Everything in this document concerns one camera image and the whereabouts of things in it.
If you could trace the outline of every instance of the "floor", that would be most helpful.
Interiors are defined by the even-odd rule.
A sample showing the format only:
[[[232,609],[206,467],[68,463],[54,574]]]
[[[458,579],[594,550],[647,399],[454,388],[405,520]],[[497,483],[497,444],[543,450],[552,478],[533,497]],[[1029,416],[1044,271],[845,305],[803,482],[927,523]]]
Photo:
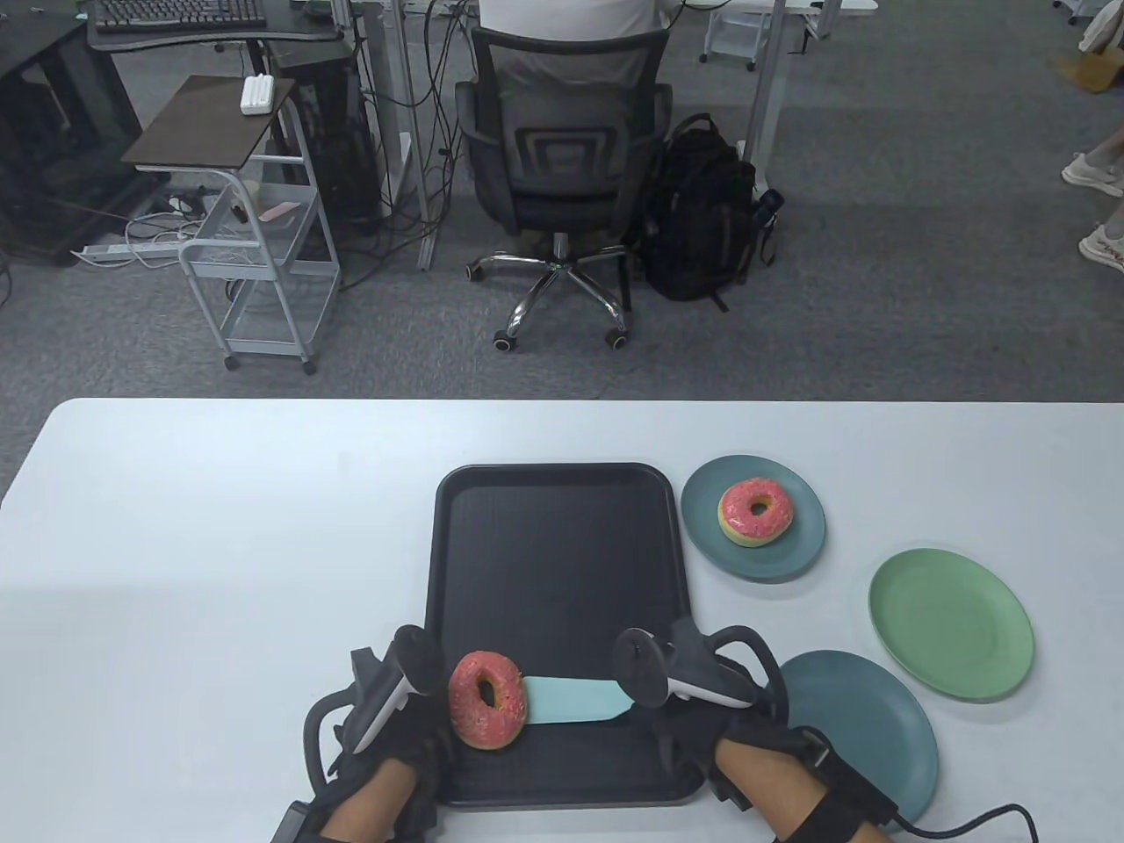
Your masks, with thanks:
[[[1122,94],[1057,73],[1079,30],[1045,0],[882,7],[795,57],[771,171],[789,200],[780,260],[729,293],[731,312],[641,289],[634,342],[611,352],[605,315],[558,290],[517,353],[493,351],[531,281],[464,280],[505,237],[463,175],[433,270],[411,250],[343,294],[311,378],[285,360],[227,372],[178,271],[17,264],[0,310],[0,492],[78,396],[1118,400],[1124,279],[1076,248],[1113,200],[1058,172],[1117,127]],[[662,75],[680,112],[709,110],[736,137],[752,76],[698,64],[704,24],[685,16]],[[466,72],[463,46],[452,61]],[[239,73],[237,52],[208,47],[118,64],[142,121],[189,72]]]

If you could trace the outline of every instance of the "black keyboard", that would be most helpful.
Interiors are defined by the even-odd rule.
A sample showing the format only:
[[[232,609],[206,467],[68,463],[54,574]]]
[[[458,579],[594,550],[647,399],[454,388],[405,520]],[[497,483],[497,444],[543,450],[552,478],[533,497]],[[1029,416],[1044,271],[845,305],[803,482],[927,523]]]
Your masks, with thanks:
[[[254,29],[265,25],[257,0],[93,0],[99,33],[199,33]]]

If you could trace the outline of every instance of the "hand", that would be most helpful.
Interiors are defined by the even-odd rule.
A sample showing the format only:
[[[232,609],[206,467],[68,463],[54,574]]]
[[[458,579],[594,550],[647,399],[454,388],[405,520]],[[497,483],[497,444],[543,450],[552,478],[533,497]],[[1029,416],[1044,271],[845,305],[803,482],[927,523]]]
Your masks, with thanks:
[[[341,726],[336,726],[339,738]],[[435,795],[452,755],[448,699],[444,691],[432,697],[411,695],[406,707],[395,711],[363,752],[341,752],[328,768],[335,778],[312,799],[314,810],[332,812],[356,794],[388,759],[413,768],[418,783],[399,815],[396,839],[420,836],[436,824]]]
[[[632,718],[655,734],[671,769],[683,763],[697,767],[719,799],[732,799],[742,810],[752,807],[751,803],[715,765],[718,741],[726,738],[779,752],[800,745],[786,724],[772,719],[768,706],[726,708],[700,699],[671,697],[655,709],[633,706]]]

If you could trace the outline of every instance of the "donut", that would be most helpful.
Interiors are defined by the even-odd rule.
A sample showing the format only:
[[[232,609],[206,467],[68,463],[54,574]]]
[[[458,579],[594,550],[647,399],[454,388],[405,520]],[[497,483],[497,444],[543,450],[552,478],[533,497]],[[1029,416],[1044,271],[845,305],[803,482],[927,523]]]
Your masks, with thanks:
[[[764,478],[729,487],[718,501],[722,532],[742,547],[760,547],[778,538],[794,515],[792,499],[780,483]]]
[[[491,686],[492,705],[481,696]],[[478,650],[461,659],[448,680],[448,715],[453,731],[477,750],[501,750],[527,722],[527,691],[515,662]]]

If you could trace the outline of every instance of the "sneaker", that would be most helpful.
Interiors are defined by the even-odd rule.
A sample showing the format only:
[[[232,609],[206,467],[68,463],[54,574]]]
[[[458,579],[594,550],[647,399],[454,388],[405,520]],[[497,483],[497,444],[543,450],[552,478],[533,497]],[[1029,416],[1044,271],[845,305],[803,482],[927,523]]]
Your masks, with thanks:
[[[1124,197],[1124,187],[1122,187],[1124,180],[1122,180],[1121,173],[1116,172],[1115,167],[1102,170],[1090,166],[1085,161],[1085,153],[1073,156],[1070,165],[1061,171],[1061,178],[1079,188],[1093,188],[1117,199]]]
[[[1097,226],[1093,234],[1077,244],[1077,248],[1090,261],[1124,272],[1124,237],[1109,239],[1104,226]]]

